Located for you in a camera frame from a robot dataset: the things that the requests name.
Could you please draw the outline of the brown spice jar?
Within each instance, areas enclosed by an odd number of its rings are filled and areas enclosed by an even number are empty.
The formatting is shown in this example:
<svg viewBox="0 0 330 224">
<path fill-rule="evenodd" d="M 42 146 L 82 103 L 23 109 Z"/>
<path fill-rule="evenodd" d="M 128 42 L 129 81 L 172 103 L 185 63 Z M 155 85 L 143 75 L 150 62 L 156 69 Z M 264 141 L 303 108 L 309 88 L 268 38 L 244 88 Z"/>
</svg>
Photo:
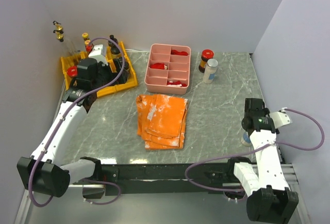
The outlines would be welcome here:
<svg viewBox="0 0 330 224">
<path fill-rule="evenodd" d="M 112 59 L 119 58 L 122 56 L 120 50 L 116 46 L 110 47 L 110 54 Z"/>
</svg>

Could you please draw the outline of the white bottle black cap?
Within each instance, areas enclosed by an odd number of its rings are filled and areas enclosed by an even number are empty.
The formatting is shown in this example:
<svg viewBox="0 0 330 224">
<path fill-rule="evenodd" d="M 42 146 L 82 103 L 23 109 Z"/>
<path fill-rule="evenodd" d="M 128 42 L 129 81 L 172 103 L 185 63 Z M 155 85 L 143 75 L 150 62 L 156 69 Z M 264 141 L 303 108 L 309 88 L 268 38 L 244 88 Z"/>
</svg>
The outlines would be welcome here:
<svg viewBox="0 0 330 224">
<path fill-rule="evenodd" d="M 114 35 L 110 35 L 109 39 L 110 41 L 108 41 L 108 46 L 116 47 L 116 44 L 119 44 L 117 38 L 115 38 Z"/>
</svg>

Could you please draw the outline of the sauce bottle green label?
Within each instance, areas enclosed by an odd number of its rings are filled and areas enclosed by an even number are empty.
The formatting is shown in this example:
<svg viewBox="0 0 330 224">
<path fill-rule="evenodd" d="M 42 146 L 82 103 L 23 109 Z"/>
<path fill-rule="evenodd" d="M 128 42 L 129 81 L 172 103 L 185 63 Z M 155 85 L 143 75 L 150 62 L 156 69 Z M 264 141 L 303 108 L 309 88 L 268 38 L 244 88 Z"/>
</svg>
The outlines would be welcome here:
<svg viewBox="0 0 330 224">
<path fill-rule="evenodd" d="M 91 40 L 85 40 L 85 48 L 88 54 L 92 52 L 94 45 Z"/>
</svg>

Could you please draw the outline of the sauce bottle yellow cap back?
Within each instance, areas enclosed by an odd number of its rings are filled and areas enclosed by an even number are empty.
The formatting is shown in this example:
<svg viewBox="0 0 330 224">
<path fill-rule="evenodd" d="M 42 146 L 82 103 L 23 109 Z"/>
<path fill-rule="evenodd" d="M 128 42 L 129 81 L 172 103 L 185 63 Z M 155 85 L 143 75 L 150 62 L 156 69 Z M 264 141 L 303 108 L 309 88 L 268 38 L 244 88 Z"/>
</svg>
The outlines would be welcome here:
<svg viewBox="0 0 330 224">
<path fill-rule="evenodd" d="M 82 33 L 81 36 L 82 36 L 82 38 L 83 38 L 84 41 L 90 40 L 88 33 Z"/>
</svg>

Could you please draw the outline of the silver lid glass jar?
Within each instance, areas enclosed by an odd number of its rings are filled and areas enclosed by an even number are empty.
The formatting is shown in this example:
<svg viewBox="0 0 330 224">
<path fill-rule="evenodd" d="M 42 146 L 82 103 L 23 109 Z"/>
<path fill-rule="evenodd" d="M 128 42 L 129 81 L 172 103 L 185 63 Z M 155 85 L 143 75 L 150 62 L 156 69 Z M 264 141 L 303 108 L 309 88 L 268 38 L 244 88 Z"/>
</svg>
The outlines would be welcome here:
<svg viewBox="0 0 330 224">
<path fill-rule="evenodd" d="M 216 59 L 209 59 L 205 66 L 205 71 L 203 75 L 203 82 L 206 84 L 211 84 L 214 80 L 215 74 L 218 68 L 218 61 Z"/>
</svg>

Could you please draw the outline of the red lid sauce jar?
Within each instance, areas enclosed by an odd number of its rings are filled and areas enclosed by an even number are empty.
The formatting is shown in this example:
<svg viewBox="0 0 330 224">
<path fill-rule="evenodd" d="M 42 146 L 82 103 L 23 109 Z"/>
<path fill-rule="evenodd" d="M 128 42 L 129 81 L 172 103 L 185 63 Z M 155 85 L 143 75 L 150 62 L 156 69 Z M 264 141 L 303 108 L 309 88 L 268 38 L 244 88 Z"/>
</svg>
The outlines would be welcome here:
<svg viewBox="0 0 330 224">
<path fill-rule="evenodd" d="M 209 49 L 205 49 L 201 53 L 201 61 L 199 64 L 199 71 L 204 73 L 205 72 L 205 67 L 207 65 L 207 61 L 210 59 L 213 59 L 214 57 L 214 52 Z"/>
</svg>

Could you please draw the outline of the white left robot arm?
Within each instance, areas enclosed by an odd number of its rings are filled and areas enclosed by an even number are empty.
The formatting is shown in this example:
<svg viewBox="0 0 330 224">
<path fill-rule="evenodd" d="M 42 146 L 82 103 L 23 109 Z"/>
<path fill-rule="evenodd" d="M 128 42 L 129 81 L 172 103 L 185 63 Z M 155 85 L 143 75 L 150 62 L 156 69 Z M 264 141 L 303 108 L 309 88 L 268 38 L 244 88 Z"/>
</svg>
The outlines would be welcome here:
<svg viewBox="0 0 330 224">
<path fill-rule="evenodd" d="M 79 123 L 97 99 L 97 92 L 119 82 L 126 75 L 125 59 L 116 59 L 116 72 L 108 62 L 94 57 L 82 59 L 75 67 L 68 90 L 63 94 L 59 112 L 51 128 L 30 157 L 21 157 L 17 169 L 32 202 L 34 193 L 61 197 L 70 184 L 87 180 L 92 184 L 104 178 L 101 161 L 82 157 L 62 165 L 63 154 Z"/>
</svg>

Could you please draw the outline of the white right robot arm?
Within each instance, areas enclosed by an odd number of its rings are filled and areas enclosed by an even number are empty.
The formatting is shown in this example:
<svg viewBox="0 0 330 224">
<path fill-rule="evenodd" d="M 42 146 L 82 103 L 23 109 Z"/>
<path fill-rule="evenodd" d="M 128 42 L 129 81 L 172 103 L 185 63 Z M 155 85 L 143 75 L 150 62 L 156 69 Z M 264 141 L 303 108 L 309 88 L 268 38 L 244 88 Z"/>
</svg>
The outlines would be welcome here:
<svg viewBox="0 0 330 224">
<path fill-rule="evenodd" d="M 243 186 L 251 221 L 288 223 L 299 203 L 285 179 L 276 146 L 277 130 L 291 122 L 284 110 L 271 113 L 262 99 L 245 99 L 241 125 L 255 150 L 257 171 L 250 163 L 239 162 L 226 168 L 226 176 Z"/>
</svg>

